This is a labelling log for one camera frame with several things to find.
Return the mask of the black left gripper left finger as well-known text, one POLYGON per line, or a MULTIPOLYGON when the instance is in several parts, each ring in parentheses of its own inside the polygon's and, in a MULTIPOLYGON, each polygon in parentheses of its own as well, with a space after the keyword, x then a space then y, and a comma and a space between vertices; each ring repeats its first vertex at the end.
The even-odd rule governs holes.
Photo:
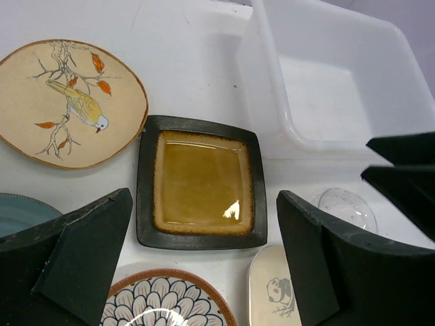
POLYGON ((1 324, 98 325, 132 209, 120 188, 1 238, 1 324))

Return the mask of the beige bird painted plate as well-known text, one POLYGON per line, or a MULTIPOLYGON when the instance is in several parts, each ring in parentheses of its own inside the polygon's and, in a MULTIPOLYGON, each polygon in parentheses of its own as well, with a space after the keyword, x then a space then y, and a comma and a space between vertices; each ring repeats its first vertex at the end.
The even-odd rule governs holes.
POLYGON ((1 61, 1 140, 57 168, 105 163, 141 133, 149 113, 138 76, 82 41, 36 41, 1 61))

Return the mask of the flower pattern round plate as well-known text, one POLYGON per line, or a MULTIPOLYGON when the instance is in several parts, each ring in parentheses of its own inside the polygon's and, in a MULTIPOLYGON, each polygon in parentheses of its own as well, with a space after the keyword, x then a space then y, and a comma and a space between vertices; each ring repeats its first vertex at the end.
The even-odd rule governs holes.
POLYGON ((218 291, 176 269, 146 270, 111 286, 100 325, 236 325, 218 291))

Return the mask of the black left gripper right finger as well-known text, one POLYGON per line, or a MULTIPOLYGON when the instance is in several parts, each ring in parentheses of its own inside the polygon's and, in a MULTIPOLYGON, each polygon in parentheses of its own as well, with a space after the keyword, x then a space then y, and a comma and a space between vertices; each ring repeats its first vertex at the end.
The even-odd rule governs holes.
POLYGON ((434 251, 373 234, 296 194, 277 217, 303 325, 433 325, 434 251))

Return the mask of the cream panda dish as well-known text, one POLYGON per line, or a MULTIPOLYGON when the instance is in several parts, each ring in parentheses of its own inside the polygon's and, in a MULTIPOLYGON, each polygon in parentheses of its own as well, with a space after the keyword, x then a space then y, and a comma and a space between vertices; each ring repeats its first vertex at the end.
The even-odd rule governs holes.
POLYGON ((248 272, 250 325, 301 325, 290 270, 282 245, 271 245, 254 257, 248 272))

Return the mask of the square brown glazed plate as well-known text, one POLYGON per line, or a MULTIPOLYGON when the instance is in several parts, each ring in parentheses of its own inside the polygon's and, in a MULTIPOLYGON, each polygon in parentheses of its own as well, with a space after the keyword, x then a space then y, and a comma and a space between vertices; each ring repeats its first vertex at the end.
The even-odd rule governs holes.
POLYGON ((156 249, 248 249, 266 244, 262 156, 248 130, 152 115, 139 146, 139 244, 156 249))

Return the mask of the blue round plate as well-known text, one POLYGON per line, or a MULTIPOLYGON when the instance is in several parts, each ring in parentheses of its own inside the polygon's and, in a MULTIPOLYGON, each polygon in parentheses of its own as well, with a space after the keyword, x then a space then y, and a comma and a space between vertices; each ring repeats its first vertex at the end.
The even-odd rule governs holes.
POLYGON ((34 198, 1 193, 1 237, 9 236, 45 223, 62 213, 34 198))

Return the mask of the clear glass plate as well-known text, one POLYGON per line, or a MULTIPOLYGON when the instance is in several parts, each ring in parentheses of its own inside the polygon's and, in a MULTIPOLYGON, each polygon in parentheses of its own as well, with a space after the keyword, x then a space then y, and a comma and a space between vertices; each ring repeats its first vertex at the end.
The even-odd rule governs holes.
POLYGON ((327 189, 320 196, 317 207, 363 230, 378 233, 377 220, 371 208, 353 192, 338 187, 327 189))

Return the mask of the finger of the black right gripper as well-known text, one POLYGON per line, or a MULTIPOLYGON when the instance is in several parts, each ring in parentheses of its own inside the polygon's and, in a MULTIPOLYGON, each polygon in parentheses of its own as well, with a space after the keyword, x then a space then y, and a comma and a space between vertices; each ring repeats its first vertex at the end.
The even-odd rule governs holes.
POLYGON ((361 178, 434 240, 434 166, 369 166, 361 178))
POLYGON ((434 163, 434 132, 375 137, 366 146, 393 165, 434 163))

